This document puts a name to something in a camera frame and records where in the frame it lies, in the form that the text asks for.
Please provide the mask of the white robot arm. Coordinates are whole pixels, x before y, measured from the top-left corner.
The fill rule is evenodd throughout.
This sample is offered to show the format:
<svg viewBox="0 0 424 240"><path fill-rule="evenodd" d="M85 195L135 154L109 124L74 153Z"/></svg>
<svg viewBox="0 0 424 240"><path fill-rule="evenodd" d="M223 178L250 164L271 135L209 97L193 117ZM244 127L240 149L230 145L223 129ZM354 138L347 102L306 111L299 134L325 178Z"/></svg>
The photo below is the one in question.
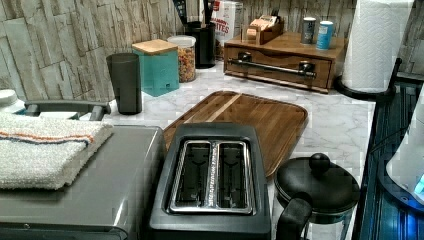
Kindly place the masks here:
<svg viewBox="0 0 424 240"><path fill-rule="evenodd" d="M380 183L401 204L423 212L424 96L420 91L411 123L395 154L385 164Z"/></svg>

